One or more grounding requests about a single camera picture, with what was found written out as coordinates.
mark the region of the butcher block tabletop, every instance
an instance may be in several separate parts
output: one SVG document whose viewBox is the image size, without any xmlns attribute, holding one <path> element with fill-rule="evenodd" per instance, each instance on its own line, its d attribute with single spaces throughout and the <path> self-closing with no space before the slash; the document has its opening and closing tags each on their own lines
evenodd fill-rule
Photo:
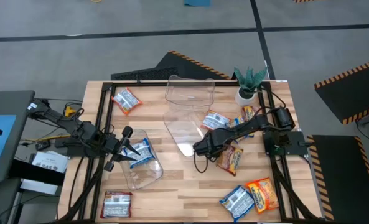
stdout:
<svg viewBox="0 0 369 224">
<path fill-rule="evenodd" d="M 271 80 L 269 82 L 272 91 L 283 99 L 289 108 L 296 123 L 295 128 L 299 128 L 288 82 L 282 80 Z M 80 120 L 95 123 L 102 84 L 101 81 L 89 81 L 87 83 L 82 105 L 85 112 L 80 116 Z M 122 88 L 124 87 L 117 87 L 116 92 L 119 92 Z M 169 110 L 169 103 L 165 99 L 166 87 L 140 86 L 129 87 L 129 89 L 142 101 L 142 105 L 133 109 L 127 116 L 117 105 L 113 105 L 111 124 L 115 127 L 114 133 L 117 138 L 120 138 L 125 126 L 145 130 L 164 169 L 164 175 L 157 182 L 151 183 L 143 189 L 131 191 L 128 189 L 121 166 L 118 163 L 115 163 L 112 172 L 103 171 L 96 222 L 232 222 L 231 213 L 220 204 L 219 200 L 236 186 L 245 185 L 249 181 L 265 177 L 270 177 L 273 181 L 270 159 L 264 153 L 261 131 L 255 132 L 253 138 L 240 141 L 239 147 L 244 150 L 244 153 L 235 177 L 211 162 L 209 162 L 207 171 L 201 174 L 194 167 L 194 158 L 192 156 L 185 157 L 180 152 L 164 124 L 163 114 Z M 237 91 L 237 86 L 216 86 L 214 103 L 210 109 L 227 118 L 236 118 L 241 114 L 241 107 L 234 100 Z M 101 128 L 104 128 L 106 120 L 109 91 L 106 95 Z M 264 99 L 266 105 L 268 105 L 265 93 Z M 274 102 L 276 106 L 280 105 L 276 98 Z M 257 96 L 251 105 L 256 109 L 260 107 Z M 68 164 L 58 205 L 60 216 L 68 211 L 68 200 L 79 160 L 80 158 L 74 157 Z M 80 166 L 77 180 L 73 186 L 72 203 L 82 192 L 87 161 L 88 159 L 85 158 Z M 287 156 L 287 162 L 294 191 L 309 210 L 320 217 L 320 207 L 308 163 L 299 156 Z M 197 165 L 200 170 L 203 170 L 205 158 L 197 157 Z M 100 218 L 106 190 L 131 191 L 133 193 L 131 218 Z M 282 191 L 286 215 L 291 217 L 287 193 L 283 188 Z M 90 216 L 92 200 L 93 192 L 89 194 L 87 199 L 85 218 Z M 252 208 L 245 217 L 239 220 L 239 222 L 257 221 L 280 221 L 279 210 L 265 211 L 258 215 L 256 208 Z"/>
</svg>

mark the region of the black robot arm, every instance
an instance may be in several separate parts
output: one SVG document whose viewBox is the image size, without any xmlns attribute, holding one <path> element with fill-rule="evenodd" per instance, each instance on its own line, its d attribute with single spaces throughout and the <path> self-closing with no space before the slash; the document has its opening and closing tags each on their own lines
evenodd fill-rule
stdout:
<svg viewBox="0 0 369 224">
<path fill-rule="evenodd" d="M 62 129 L 65 129 L 71 138 L 80 141 L 85 150 L 92 150 L 97 155 L 107 156 L 112 154 L 112 158 L 104 167 L 104 170 L 111 171 L 114 167 L 114 161 L 136 161 L 133 158 L 121 154 L 122 147 L 128 148 L 130 151 L 139 154 L 130 145 L 129 138 L 133 133 L 132 128 L 126 126 L 123 129 L 121 140 L 116 139 L 113 133 L 102 133 L 90 121 L 80 121 L 78 117 L 83 113 L 83 109 L 78 110 L 70 118 L 64 117 L 59 112 L 50 108 L 47 100 L 35 99 L 27 108 L 28 117 L 32 119 L 46 119 Z"/>
<path fill-rule="evenodd" d="M 235 139 L 256 131 L 290 131 L 295 127 L 291 113 L 287 108 L 274 108 L 269 111 L 278 126 L 273 126 L 268 122 L 266 114 L 258 115 L 258 111 L 247 122 L 232 128 L 217 128 L 208 131 L 203 139 L 193 145 L 194 152 L 198 156 L 206 156 L 214 162 L 227 145 Z"/>
</svg>

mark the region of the clear plastic bin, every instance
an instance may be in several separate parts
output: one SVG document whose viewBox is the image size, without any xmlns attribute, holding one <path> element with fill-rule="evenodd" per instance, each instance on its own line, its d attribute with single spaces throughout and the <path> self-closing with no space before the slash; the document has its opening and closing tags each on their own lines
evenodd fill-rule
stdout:
<svg viewBox="0 0 369 224">
<path fill-rule="evenodd" d="M 172 75 L 165 99 L 170 103 L 164 114 L 166 128 L 184 156 L 192 156 L 192 145 L 203 139 L 207 130 L 201 128 L 213 103 L 215 82 L 212 79 L 191 80 Z"/>
<path fill-rule="evenodd" d="M 155 153 L 154 148 L 145 131 L 143 130 L 134 130 L 132 136 L 129 138 L 130 145 L 134 145 L 140 143 L 146 138 L 149 142 L 151 153 L 155 157 L 155 159 L 151 159 L 144 164 L 140 164 L 138 166 L 130 169 L 129 161 L 121 161 L 121 167 L 123 174 L 126 178 L 126 182 L 128 183 L 128 188 L 130 190 L 137 190 L 143 188 L 157 180 L 159 180 L 164 174 L 164 170 L 161 166 L 161 163 L 158 160 L 157 154 Z"/>
</svg>

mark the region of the potted plant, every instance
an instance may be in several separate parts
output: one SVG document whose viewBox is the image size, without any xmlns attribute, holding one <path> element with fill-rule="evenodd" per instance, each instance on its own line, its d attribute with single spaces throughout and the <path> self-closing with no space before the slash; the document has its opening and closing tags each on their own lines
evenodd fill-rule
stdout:
<svg viewBox="0 0 369 224">
<path fill-rule="evenodd" d="M 246 106 L 251 103 L 252 99 L 255 97 L 256 89 L 262 82 L 266 73 L 267 67 L 256 74 L 253 74 L 253 69 L 248 67 L 246 76 L 244 77 L 239 69 L 234 69 L 234 74 L 240 85 L 235 95 L 235 101 L 240 106 Z"/>
</svg>

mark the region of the concrete floor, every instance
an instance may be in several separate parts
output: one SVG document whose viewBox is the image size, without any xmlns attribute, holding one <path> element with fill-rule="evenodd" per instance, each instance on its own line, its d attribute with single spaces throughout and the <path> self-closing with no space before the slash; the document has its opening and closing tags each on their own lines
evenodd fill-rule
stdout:
<svg viewBox="0 0 369 224">
<path fill-rule="evenodd" d="M 369 24 L 369 0 L 256 0 L 263 27 Z M 156 30 L 256 27 L 248 0 L 212 0 L 212 6 L 185 7 L 182 0 L 46 1 L 0 0 L 0 37 L 104 34 Z M 289 80 L 305 134 L 360 136 L 369 158 L 369 140 L 354 124 L 341 125 L 313 89 L 315 82 L 369 61 L 369 29 L 265 32 L 277 79 Z M 0 90 L 35 90 L 45 98 L 82 99 L 87 80 L 155 67 L 168 50 L 186 54 L 217 70 L 264 66 L 258 34 L 194 34 L 82 40 L 0 42 Z M 303 101 L 312 102 L 311 106 Z M 62 102 L 52 102 L 57 109 Z M 51 131 L 28 121 L 24 138 Z M 369 126 L 362 129 L 369 135 Z M 29 157 L 33 147 L 20 147 Z M 41 220 L 31 214 L 42 212 Z M 55 204 L 26 205 L 20 223 L 54 219 Z"/>
</svg>

